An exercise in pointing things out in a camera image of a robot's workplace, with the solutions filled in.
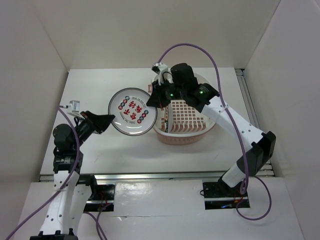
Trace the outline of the red character white plate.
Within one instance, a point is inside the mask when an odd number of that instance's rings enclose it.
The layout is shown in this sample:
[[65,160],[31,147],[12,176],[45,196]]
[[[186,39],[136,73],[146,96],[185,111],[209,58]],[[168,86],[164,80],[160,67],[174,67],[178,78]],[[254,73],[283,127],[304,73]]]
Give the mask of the red character white plate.
[[109,101],[108,114],[114,115],[114,128],[127,136],[141,136],[155,125],[158,110],[147,106],[150,95],[135,87],[128,87],[116,92]]

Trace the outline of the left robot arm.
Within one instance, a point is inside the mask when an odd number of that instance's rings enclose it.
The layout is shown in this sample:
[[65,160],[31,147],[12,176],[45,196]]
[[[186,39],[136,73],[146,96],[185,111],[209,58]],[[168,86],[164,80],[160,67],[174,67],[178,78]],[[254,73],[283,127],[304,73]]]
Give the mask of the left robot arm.
[[114,120],[114,115],[96,115],[82,111],[77,124],[57,125],[52,132],[53,193],[48,201],[44,222],[32,240],[76,240],[87,200],[97,197],[99,187],[92,174],[81,174],[81,145],[92,135],[101,135]]

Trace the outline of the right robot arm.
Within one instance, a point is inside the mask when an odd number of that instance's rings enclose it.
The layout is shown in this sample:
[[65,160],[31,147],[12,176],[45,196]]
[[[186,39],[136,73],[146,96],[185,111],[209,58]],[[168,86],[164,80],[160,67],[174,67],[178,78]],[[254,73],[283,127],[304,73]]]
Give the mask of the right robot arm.
[[157,79],[151,84],[147,106],[161,109],[173,100],[183,100],[238,139],[242,156],[219,178],[218,190],[223,196],[230,196],[236,188],[244,194],[249,177],[256,176],[273,156],[275,134],[253,126],[230,107],[212,85],[199,83],[188,64],[179,63],[169,68],[163,63],[155,63],[151,69]]

